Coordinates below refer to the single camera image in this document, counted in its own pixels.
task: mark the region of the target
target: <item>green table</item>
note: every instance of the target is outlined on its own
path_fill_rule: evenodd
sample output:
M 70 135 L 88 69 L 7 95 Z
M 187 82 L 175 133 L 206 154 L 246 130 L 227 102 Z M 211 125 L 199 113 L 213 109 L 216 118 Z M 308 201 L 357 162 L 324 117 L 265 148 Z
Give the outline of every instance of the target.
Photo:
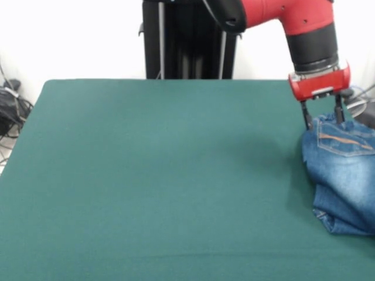
M 285 81 L 49 81 L 0 178 L 0 280 L 374 280 L 374 240 L 312 214 L 304 129 Z

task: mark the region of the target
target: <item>folded jeans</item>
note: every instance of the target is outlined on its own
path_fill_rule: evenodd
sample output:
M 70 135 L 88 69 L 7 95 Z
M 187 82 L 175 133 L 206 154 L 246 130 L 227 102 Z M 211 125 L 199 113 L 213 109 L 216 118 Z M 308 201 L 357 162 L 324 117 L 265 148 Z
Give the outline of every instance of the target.
M 375 234 L 375 130 L 334 114 L 313 120 L 302 155 L 316 184 L 313 213 L 333 234 Z

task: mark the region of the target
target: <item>cable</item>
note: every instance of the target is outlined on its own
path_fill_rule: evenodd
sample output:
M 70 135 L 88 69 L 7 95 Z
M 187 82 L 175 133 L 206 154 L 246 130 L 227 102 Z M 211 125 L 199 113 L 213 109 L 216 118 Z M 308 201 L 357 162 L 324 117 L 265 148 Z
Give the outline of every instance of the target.
M 12 90 L 14 90 L 13 84 L 7 79 L 7 77 L 6 77 L 5 73 L 4 73 L 4 70 L 2 69 L 1 60 L 0 60 L 0 73 L 3 76 L 5 82 L 7 82 L 8 85 L 11 86 Z
M 361 92 L 360 93 L 358 93 L 358 94 L 355 94 L 355 95 L 353 95 L 352 97 L 350 97 L 349 98 L 349 101 L 351 101 L 351 100 L 353 100 L 353 99 L 355 99 L 355 98 L 359 98 L 359 97 L 361 97 L 362 95 L 366 95 L 369 91 L 371 91 L 373 88 L 375 88 L 375 84 L 373 84 L 373 85 L 371 85 L 369 88 L 367 88 L 367 89 L 362 89 L 362 88 L 360 88 L 360 87 L 358 87 L 358 86 L 355 86 L 355 85 L 352 85 L 352 86 L 350 86 L 351 88 L 356 88 L 356 89 L 358 89 L 358 90 L 360 90 Z

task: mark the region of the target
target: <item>blue denim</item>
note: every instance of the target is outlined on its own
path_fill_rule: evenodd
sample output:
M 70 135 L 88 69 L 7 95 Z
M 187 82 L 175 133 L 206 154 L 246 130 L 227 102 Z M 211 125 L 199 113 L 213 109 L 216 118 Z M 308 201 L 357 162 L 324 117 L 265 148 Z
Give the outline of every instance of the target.
M 375 234 L 375 130 L 336 123 L 334 114 L 313 120 L 302 154 L 316 184 L 313 212 L 333 234 Z

